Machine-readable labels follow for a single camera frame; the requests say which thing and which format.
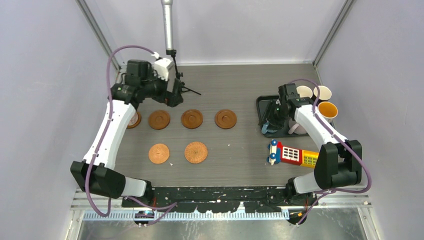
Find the blue mug yellow inside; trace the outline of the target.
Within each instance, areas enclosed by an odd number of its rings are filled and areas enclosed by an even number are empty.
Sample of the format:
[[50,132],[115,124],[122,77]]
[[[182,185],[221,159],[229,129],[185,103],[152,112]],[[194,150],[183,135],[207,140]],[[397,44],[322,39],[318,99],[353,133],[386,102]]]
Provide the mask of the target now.
[[276,133],[276,132],[278,132],[278,131],[280,131],[280,130],[281,130],[281,128],[280,128],[280,127],[278,127],[278,126],[274,126],[274,125],[270,124],[269,122],[264,123],[264,124],[262,125],[262,127],[261,127],[261,133],[262,133],[263,135],[266,135],[266,134],[274,134],[274,133]]

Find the brown wooden coaster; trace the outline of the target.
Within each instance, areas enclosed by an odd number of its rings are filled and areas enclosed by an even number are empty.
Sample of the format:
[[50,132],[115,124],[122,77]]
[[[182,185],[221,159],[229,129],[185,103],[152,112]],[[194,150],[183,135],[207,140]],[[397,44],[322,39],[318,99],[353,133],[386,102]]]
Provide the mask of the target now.
[[142,120],[141,114],[138,111],[136,111],[134,115],[131,117],[131,119],[129,120],[127,128],[133,129],[137,127],[140,124],[141,120]]
[[165,110],[156,110],[152,112],[148,118],[148,124],[154,130],[165,129],[170,121],[170,114]]
[[232,110],[222,109],[215,114],[214,121],[221,129],[231,129],[237,123],[237,115]]

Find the dark wooden round coaster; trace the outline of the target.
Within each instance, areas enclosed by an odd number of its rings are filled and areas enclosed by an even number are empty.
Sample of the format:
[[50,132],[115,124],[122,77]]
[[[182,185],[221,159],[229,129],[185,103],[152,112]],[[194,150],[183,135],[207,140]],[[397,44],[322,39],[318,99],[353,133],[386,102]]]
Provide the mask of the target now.
[[203,123],[203,114],[197,109],[186,110],[181,115],[181,123],[187,129],[196,129]]

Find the smooth orange round coaster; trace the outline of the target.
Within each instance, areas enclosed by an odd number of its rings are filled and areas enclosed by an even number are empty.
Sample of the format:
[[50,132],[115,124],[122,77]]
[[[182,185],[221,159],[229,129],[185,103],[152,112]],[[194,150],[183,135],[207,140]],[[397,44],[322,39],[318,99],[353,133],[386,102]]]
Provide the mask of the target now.
[[162,164],[170,157],[170,150],[167,145],[158,143],[153,145],[148,151],[148,158],[154,164]]

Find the woven rattan round coaster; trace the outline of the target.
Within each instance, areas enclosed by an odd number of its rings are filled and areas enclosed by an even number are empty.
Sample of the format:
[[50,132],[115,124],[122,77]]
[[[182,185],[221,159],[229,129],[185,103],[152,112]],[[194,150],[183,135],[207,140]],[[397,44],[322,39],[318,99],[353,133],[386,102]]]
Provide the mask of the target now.
[[191,164],[199,164],[208,156],[207,146],[199,141],[189,143],[184,150],[184,157]]

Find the pink floral mug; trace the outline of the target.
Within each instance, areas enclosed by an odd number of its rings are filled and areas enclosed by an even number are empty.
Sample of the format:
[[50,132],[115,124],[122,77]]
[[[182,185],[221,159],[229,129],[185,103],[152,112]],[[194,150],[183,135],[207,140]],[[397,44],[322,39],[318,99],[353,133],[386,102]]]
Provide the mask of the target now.
[[135,128],[139,124],[139,115],[136,112],[128,122],[127,128],[132,129]]

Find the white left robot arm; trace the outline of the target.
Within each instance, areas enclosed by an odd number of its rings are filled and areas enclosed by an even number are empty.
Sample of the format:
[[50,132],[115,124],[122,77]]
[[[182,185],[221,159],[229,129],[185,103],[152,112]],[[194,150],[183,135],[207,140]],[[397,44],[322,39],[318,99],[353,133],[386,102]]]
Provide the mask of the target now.
[[151,183],[114,170],[124,133],[139,105],[148,98],[169,107],[183,102],[181,81],[175,63],[160,57],[154,63],[129,60],[123,83],[114,84],[106,112],[92,146],[82,161],[74,161],[70,172],[86,193],[117,199],[133,196],[141,207],[153,202]]

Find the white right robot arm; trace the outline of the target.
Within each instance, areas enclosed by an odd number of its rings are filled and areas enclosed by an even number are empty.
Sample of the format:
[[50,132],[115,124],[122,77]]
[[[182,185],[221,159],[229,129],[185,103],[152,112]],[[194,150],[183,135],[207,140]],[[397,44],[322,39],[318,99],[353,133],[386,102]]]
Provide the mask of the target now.
[[281,128],[288,119],[300,124],[319,148],[313,172],[293,177],[285,186],[285,198],[299,205],[306,194],[357,185],[362,180],[362,146],[348,140],[330,125],[319,112],[316,102],[301,97],[294,83],[279,86],[278,101],[270,103],[265,122]]

